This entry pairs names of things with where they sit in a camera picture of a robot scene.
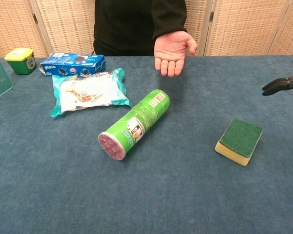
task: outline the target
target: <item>yellow lid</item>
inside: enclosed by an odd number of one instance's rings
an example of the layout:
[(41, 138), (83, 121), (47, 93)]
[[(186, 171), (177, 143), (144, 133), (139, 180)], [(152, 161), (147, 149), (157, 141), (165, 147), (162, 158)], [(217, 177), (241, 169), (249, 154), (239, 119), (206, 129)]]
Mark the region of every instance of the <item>yellow lid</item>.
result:
[(8, 53), (4, 59), (6, 61), (24, 61), (33, 56), (34, 50), (29, 48), (16, 48)]

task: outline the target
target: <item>blue felt surface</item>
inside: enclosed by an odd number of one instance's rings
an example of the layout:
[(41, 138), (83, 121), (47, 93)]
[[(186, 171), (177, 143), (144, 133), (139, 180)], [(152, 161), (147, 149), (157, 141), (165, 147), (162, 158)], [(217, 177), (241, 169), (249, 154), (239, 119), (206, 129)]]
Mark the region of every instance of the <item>blue felt surface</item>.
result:
[[(53, 119), (52, 79), (1, 60), (14, 87), (0, 97), (0, 234), (293, 234), (293, 90), (261, 95), (293, 56), (191, 57), (173, 79), (153, 60), (106, 57), (133, 105), (157, 88), (171, 99), (123, 161), (97, 136), (128, 107)], [(214, 151), (234, 117), (264, 128), (247, 167)]]

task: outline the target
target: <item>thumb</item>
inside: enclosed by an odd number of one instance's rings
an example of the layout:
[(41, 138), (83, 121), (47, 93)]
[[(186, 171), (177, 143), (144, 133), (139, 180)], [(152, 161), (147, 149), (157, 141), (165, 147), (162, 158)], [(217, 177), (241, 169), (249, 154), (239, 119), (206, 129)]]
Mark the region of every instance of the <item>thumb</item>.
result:
[(198, 45), (192, 36), (190, 36), (189, 40), (187, 41), (187, 44), (189, 47), (190, 54), (194, 55), (198, 48)]

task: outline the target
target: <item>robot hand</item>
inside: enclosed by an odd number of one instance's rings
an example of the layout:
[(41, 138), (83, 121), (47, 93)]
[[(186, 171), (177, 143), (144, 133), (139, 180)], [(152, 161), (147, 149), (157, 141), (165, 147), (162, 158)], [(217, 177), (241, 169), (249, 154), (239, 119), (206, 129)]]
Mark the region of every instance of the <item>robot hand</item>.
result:
[(275, 79), (263, 87), (263, 96), (275, 94), (281, 90), (293, 89), (293, 76)]

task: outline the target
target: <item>snack bag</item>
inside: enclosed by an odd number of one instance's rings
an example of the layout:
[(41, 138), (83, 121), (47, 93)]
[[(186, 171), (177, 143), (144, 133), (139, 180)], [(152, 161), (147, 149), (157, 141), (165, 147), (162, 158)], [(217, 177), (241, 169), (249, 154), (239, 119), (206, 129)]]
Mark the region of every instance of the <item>snack bag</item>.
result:
[(50, 116), (66, 111), (77, 111), (94, 106), (128, 105), (129, 99), (123, 84), (125, 71), (100, 72), (87, 77), (52, 76), (54, 97), (57, 102)]

